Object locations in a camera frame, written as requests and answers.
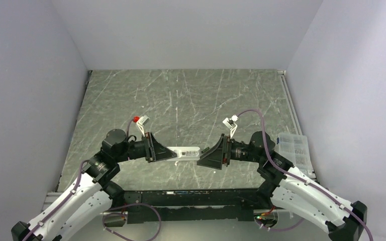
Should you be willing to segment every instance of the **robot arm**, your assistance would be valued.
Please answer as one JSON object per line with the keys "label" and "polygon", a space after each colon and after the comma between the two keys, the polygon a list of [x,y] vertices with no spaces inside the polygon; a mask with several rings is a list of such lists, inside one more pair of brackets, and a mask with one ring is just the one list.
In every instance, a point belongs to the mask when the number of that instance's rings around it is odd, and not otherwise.
{"label": "robot arm", "polygon": [[[99,213],[121,206],[126,201],[125,192],[111,182],[120,171],[119,162],[138,158],[145,158],[149,163],[171,158],[194,160],[199,155],[198,148],[167,148],[157,142],[152,133],[145,133],[141,128],[147,119],[143,118],[137,125],[142,133],[139,141],[129,141],[123,130],[108,132],[101,150],[82,163],[78,178],[64,193],[29,223],[19,222],[13,227],[13,240],[68,240]],[[235,141],[236,120],[237,117],[232,117],[223,121],[230,128],[230,135],[222,134],[215,146],[205,149],[197,165],[222,169],[232,159],[258,163],[257,172],[265,179],[256,191],[261,206],[292,211],[320,227],[333,241],[359,240],[367,214],[363,203],[351,203],[327,190],[323,193],[323,187],[273,151],[275,143],[264,131],[255,132],[249,144]]]}
{"label": "robot arm", "polygon": [[123,189],[111,182],[120,171],[119,162],[138,158],[156,162],[173,157],[177,154],[157,142],[152,133],[129,142],[123,130],[111,130],[101,150],[82,162],[77,179],[55,202],[28,223],[18,222],[12,228],[13,240],[69,239],[94,216],[110,208],[113,198],[123,195]]}
{"label": "robot arm", "polygon": [[[237,117],[234,117],[223,121],[230,128],[230,136],[222,134],[215,146],[205,150],[197,165],[221,169],[223,165],[228,166],[230,160],[258,163],[257,172],[265,179],[257,190],[257,196],[263,205],[277,206],[298,214],[328,233],[333,241],[359,239],[363,226],[350,212],[366,223],[367,207],[363,203],[351,203],[307,177],[292,162],[273,151],[275,143],[267,133],[263,135],[263,132],[255,132],[249,144],[232,139],[237,128]],[[286,173],[268,161],[264,149],[266,143],[271,159]],[[319,189],[325,190],[332,199]]]}

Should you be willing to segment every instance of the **scratched table surface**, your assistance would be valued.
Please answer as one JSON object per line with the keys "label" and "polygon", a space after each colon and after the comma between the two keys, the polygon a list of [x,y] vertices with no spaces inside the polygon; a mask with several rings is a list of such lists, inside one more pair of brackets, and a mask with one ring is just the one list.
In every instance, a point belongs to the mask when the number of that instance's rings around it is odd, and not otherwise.
{"label": "scratched table surface", "polygon": [[[248,108],[264,114],[266,130],[295,134],[294,123],[276,70],[180,69],[93,71],[79,111],[58,191],[75,179],[82,160],[92,157],[112,129],[126,129],[135,115],[148,115],[145,131],[165,146],[199,146],[217,143],[229,130],[222,123]],[[257,114],[243,114],[234,138],[249,142],[260,130]],[[130,134],[140,136],[132,125]],[[255,163],[232,161],[215,170],[192,161],[145,159],[120,163],[113,178],[125,190],[213,189],[258,187],[262,178]]]}

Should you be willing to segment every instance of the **white backdrop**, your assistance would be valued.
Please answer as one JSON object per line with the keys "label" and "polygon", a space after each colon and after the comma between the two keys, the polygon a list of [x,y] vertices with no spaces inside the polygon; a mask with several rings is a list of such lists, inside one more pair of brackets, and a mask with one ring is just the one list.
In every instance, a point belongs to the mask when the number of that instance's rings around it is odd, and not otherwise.
{"label": "white backdrop", "polygon": [[322,184],[386,240],[386,0],[324,0],[287,80]]}
{"label": "white backdrop", "polygon": [[0,241],[58,183],[86,79],[51,1],[0,1]]}
{"label": "white backdrop", "polygon": [[286,69],[322,0],[53,0],[89,69]]}

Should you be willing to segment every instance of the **white connector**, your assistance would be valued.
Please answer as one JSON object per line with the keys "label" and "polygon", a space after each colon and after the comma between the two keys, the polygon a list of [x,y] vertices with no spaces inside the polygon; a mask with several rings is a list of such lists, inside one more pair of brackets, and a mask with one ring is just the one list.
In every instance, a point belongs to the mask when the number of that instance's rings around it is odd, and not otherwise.
{"label": "white connector", "polygon": [[223,124],[225,126],[227,126],[228,129],[230,129],[230,138],[232,139],[233,136],[234,136],[234,133],[236,132],[236,129],[237,129],[237,124],[236,124],[236,121],[238,120],[239,118],[237,117],[237,115],[233,115],[231,118],[225,118],[223,120]]}
{"label": "white connector", "polygon": [[145,137],[146,134],[144,133],[144,125],[149,122],[150,118],[146,115],[143,115],[140,117],[136,123],[137,129],[141,132],[141,134]]}

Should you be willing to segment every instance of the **transparent plastic box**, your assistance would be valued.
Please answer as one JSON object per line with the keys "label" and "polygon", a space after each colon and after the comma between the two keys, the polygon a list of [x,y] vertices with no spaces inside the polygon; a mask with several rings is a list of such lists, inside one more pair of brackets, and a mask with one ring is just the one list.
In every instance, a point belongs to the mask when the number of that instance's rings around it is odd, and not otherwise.
{"label": "transparent plastic box", "polygon": [[316,178],[310,161],[309,142],[306,136],[279,133],[276,150],[308,177]]}

